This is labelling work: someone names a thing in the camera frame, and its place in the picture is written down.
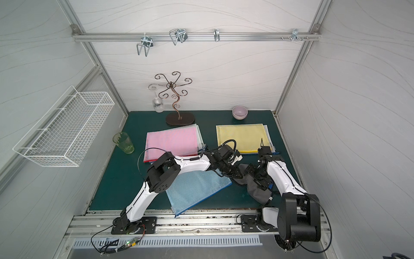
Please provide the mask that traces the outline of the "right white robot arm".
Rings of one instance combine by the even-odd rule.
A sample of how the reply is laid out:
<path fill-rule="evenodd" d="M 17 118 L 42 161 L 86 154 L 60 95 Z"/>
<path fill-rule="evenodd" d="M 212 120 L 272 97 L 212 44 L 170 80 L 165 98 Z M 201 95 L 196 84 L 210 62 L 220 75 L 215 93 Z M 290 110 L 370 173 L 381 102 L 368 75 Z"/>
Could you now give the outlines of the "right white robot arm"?
<path fill-rule="evenodd" d="M 281 158 L 265 159 L 258 166 L 241 164 L 239 169 L 249 194 L 264 205 L 251 229 L 277 231 L 287 242 L 320 241 L 319 199 L 299 185 Z"/>

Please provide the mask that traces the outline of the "white mesh document bag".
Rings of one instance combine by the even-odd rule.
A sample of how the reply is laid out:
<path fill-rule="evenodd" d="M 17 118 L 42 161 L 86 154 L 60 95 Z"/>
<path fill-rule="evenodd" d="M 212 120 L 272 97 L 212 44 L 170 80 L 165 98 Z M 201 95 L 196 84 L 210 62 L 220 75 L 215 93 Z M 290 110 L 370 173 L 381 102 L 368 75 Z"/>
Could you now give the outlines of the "white mesh document bag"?
<path fill-rule="evenodd" d="M 273 144 L 273 142 L 271 140 L 271 136 L 270 136 L 270 133 L 269 133 L 269 130 L 268 130 L 268 126 L 267 125 L 264 125 L 264 130 L 265 130 L 265 133 L 266 133 L 266 136 L 267 136 L 267 139 L 268 139 L 268 142 L 269 142 L 269 147 L 271 148 L 272 153 L 273 154 L 277 154 L 276 149 L 275 149 L 275 146 L 274 146 L 274 144 Z"/>

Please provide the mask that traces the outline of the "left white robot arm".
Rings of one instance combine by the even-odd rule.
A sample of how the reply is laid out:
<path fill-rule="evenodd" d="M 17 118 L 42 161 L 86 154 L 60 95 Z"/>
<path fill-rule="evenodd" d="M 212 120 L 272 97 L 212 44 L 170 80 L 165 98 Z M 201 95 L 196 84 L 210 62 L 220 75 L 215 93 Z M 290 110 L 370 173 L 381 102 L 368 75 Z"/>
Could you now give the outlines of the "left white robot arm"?
<path fill-rule="evenodd" d="M 239 173 L 236 163 L 242 160 L 238 151 L 207 152 L 196 156 L 174 156 L 165 152 L 147 171 L 147 177 L 134 200 L 121 212 L 114 223 L 125 232 L 138 224 L 154 198 L 165 192 L 177 176 L 194 171 L 219 170 L 223 176 L 233 177 Z"/>

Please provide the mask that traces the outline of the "yellow mesh document bag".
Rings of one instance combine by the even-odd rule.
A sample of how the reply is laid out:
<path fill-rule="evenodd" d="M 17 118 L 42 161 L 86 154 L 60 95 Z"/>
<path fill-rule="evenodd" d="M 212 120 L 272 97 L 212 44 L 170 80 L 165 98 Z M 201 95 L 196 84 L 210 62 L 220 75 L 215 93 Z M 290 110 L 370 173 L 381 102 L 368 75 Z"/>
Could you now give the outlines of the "yellow mesh document bag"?
<path fill-rule="evenodd" d="M 258 153 L 261 146 L 269 146 L 263 124 L 217 125 L 216 133 L 218 145 L 233 139 L 236 149 L 244 154 Z"/>

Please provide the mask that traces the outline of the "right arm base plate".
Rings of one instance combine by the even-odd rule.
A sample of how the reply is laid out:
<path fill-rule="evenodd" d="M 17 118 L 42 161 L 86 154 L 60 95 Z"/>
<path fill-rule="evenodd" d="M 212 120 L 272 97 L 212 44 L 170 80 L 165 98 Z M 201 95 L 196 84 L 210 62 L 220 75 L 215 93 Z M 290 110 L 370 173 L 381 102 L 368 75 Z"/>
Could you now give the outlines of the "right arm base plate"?
<path fill-rule="evenodd" d="M 277 232 L 278 229 L 255 215 L 240 214 L 236 222 L 241 226 L 243 233 Z"/>

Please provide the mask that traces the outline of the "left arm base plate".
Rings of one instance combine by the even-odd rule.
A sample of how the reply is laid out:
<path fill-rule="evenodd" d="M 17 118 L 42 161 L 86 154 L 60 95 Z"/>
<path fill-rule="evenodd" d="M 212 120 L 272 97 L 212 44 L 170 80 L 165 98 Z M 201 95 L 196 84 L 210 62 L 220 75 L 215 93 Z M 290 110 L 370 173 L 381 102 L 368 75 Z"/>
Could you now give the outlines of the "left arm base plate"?
<path fill-rule="evenodd" d="M 126 217 L 113 220 L 112 235 L 154 234 L 157 217 L 144 217 L 141 220 L 130 222 Z"/>

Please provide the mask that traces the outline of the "grey microfibre cloth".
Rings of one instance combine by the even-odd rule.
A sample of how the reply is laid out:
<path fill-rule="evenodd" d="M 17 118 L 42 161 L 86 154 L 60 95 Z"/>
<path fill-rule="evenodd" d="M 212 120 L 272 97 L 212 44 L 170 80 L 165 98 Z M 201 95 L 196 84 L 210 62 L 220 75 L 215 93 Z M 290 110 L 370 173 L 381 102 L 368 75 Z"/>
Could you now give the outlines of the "grey microfibre cloth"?
<path fill-rule="evenodd" d="M 254 198 L 261 205 L 268 205 L 272 200 L 272 191 L 269 189 L 269 183 L 266 187 L 261 186 L 257 180 L 248 173 L 248 168 L 254 169 L 252 165 L 248 164 L 239 164 L 237 169 L 239 170 L 239 175 L 241 177 L 233 178 L 233 182 L 245 186 L 249 195 Z"/>

